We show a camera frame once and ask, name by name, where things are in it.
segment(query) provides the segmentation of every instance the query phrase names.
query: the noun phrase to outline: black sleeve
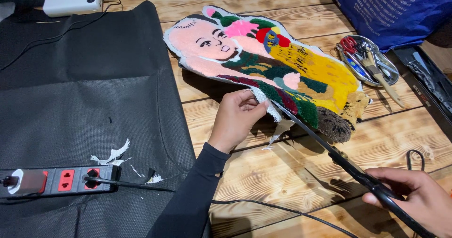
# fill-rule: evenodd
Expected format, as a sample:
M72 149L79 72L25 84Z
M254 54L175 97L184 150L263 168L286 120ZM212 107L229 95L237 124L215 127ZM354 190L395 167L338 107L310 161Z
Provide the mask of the black sleeve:
M201 237L209 207L229 154L205 143L198 159L173 198L155 221L147 238Z

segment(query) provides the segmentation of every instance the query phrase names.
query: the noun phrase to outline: wooden table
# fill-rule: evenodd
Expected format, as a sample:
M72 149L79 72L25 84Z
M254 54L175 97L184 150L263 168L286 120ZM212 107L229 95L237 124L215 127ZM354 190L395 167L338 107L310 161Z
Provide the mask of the wooden table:
M130 10L144 0L122 0ZM163 31L176 21L217 5L233 13L263 15L280 21L301 42L316 45L337 57L335 44L354 29L332 0L150 0L157 8ZM110 7L112 11L120 6ZM209 138L229 85L183 71L169 54L185 118L196 155ZM352 139L338 145L362 168L406 168L405 153L425 155L426 171L446 190L452 189L452 144L400 78L393 86L406 108L400 108L383 89L364 86L374 103L364 112ZM320 146L297 126L294 140L267 145L276 124L260 120L227 162L215 200L253 199L288 207L338 225L359 237L412 237L412 231L393 215L361 201L366 192L344 170L333 164ZM420 159L413 161L420 168ZM346 237L310 218L252 203L212 205L215 237Z

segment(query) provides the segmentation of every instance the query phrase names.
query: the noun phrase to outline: hand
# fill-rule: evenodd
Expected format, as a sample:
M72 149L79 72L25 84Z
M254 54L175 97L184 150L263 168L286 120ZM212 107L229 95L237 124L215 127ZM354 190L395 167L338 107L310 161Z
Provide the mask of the hand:
M392 200L424 228L439 238L452 238L452 199L428 173L388 167L369 168L366 173L407 195L406 201ZM383 208L371 193L364 194L363 201Z
M223 96L208 143L229 153L245 140L253 125L267 113L269 102L257 103L251 90L234 91Z

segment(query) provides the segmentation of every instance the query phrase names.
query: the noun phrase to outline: wooden brush handle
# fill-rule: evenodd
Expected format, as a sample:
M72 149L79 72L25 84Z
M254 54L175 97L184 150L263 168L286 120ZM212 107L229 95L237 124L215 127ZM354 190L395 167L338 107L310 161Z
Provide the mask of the wooden brush handle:
M405 108L405 105L403 104L402 100L400 99L399 95L394 91L394 89L385 81L382 74L374 74L373 77L375 77L385 88L387 94L393 99L394 102L396 102L401 108Z

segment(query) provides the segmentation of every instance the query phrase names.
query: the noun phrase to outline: black fabric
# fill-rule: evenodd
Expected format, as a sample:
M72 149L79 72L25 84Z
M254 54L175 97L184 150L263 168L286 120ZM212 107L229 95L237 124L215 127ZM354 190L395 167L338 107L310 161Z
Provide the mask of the black fabric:
M42 20L48 18L40 12ZM75 21L0 23L0 67L27 43ZM107 13L61 40L31 49L0 72L0 168L96 165L121 148L121 180L148 168L177 190L195 161L155 6ZM98 195L0 205L1 237L144 237L173 193L119 188Z
M205 143L189 175L149 231L147 238L201 237L209 207L229 154Z

